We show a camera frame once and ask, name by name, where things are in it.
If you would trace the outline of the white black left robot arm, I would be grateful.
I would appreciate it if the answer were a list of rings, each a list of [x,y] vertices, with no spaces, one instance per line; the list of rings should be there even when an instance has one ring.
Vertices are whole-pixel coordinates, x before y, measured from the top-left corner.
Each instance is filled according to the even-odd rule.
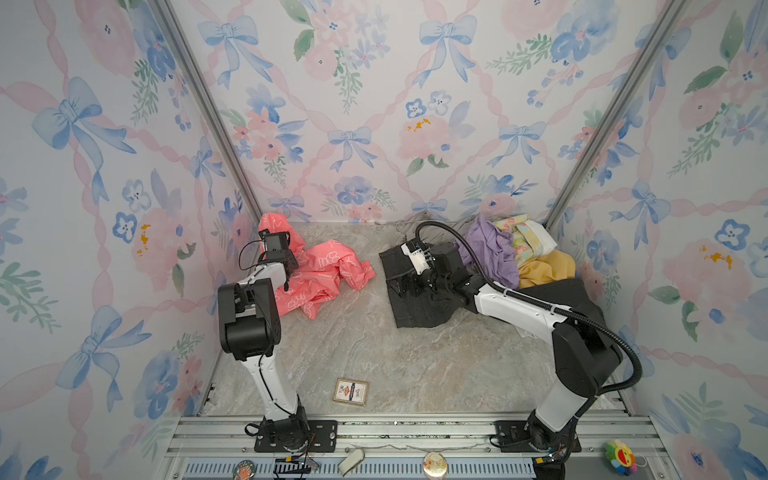
[[[258,451],[298,452],[310,441],[305,409],[278,358],[282,327],[276,294],[297,266],[291,250],[267,250],[252,274],[217,291],[222,350],[245,366],[264,406],[259,424],[246,428]]]

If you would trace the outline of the pink patterned cloth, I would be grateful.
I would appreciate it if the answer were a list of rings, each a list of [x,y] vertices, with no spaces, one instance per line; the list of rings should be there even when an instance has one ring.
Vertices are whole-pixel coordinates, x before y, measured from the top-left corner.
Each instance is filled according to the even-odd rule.
[[[289,248],[298,261],[299,268],[291,274],[288,290],[280,287],[276,292],[281,316],[300,309],[314,320],[324,303],[340,295],[342,281],[360,291],[376,276],[368,261],[361,261],[352,248],[336,240],[307,247],[303,237],[282,214],[265,214],[259,229],[288,233]]]

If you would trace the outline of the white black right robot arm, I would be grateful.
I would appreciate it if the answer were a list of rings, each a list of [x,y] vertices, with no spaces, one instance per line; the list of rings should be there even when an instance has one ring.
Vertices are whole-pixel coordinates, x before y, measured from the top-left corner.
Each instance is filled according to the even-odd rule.
[[[576,301],[565,305],[525,295],[471,270],[450,243],[422,250],[408,241],[380,259],[398,327],[435,328],[464,309],[512,325],[551,347],[551,387],[523,425],[498,429],[496,445],[502,451],[541,452],[554,461],[568,456],[577,446],[578,420],[623,360],[583,288],[576,288]]]

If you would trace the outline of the dark grey denim jeans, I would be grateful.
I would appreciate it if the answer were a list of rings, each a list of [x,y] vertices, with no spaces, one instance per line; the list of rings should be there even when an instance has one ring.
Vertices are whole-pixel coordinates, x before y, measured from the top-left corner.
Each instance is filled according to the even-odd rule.
[[[466,266],[473,275],[471,284],[454,300],[431,300],[427,295],[403,293],[401,278],[410,265],[401,245],[379,254],[399,328],[434,328],[448,322],[459,309],[507,322],[546,341],[557,323],[579,324],[582,318],[605,323],[600,307],[588,298],[584,282],[576,278],[512,290],[486,282],[481,274]]]

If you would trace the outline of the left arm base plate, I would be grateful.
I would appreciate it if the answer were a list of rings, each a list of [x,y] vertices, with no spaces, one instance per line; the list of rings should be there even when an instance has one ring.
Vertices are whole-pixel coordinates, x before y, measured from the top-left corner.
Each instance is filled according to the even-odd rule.
[[[336,449],[338,422],[335,420],[301,420],[298,417],[279,421],[248,423],[244,432],[254,440],[257,453],[333,453]]]

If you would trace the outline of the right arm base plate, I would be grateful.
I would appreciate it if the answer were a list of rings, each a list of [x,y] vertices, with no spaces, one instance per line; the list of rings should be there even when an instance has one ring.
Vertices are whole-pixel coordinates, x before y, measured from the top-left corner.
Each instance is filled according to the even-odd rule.
[[[489,437],[491,445],[503,453],[565,455],[582,451],[576,423],[571,419],[562,430],[552,431],[538,420],[498,420]]]

